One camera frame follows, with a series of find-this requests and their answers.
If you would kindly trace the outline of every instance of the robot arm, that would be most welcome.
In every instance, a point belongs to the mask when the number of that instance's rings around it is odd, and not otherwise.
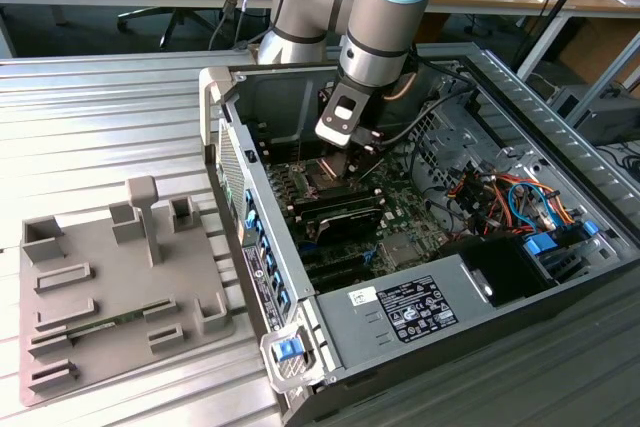
[[[340,55],[341,79],[316,126],[320,138],[348,145],[375,89],[398,79],[428,1],[353,0]]]

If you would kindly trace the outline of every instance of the power supply label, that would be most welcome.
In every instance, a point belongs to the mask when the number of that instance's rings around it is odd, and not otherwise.
[[[458,323],[430,275],[381,290],[378,300],[401,342],[408,343]]]

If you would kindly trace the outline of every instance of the motherboard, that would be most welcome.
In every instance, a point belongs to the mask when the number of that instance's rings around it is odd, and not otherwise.
[[[429,261],[447,225],[427,211],[402,166],[384,159],[367,175],[332,175],[323,158],[267,166],[278,205],[318,292]]]

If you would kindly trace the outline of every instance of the floor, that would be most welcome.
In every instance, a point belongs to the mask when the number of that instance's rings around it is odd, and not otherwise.
[[[169,16],[161,15],[132,20],[126,33],[118,31],[118,14],[135,10],[131,7],[65,6],[68,24],[56,26],[51,10],[42,5],[9,5],[4,8],[5,23],[19,57],[48,57],[70,55],[101,55],[148,53],[159,50],[159,42],[167,27]],[[252,11],[261,15],[262,11]],[[202,11],[201,15],[217,22],[217,11]],[[452,15],[440,35],[440,42],[476,42],[497,53],[505,62],[511,62],[520,46],[524,31],[516,26],[516,18],[476,16],[470,35],[465,27],[473,18]],[[265,28],[265,19],[245,17],[241,39],[248,39]],[[235,24],[228,23],[214,42],[214,49],[228,49],[234,45]],[[206,50],[210,33],[199,25],[186,21],[178,25],[167,50]],[[538,76],[530,84],[547,98],[554,88],[549,84],[568,85],[582,83],[579,77],[559,63],[542,62],[536,69]]]

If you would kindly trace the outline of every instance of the ventilation grille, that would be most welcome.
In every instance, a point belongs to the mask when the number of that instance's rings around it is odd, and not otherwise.
[[[245,217],[244,175],[229,137],[229,129],[222,125],[220,127],[220,165],[224,174],[222,181],[227,190],[227,198],[233,202],[238,220],[242,220]]]
[[[442,127],[443,124],[440,119],[438,119],[433,114],[427,115],[424,120],[420,124],[418,124],[414,139],[420,138],[423,132],[426,132],[428,130],[438,130]],[[443,172],[442,170],[440,170],[435,154],[431,150],[426,148],[426,145],[429,145],[428,142],[423,142],[420,146],[420,155],[429,166],[429,175],[431,177],[431,180],[434,183],[439,183],[448,188],[456,185],[455,179],[453,179],[447,172]]]

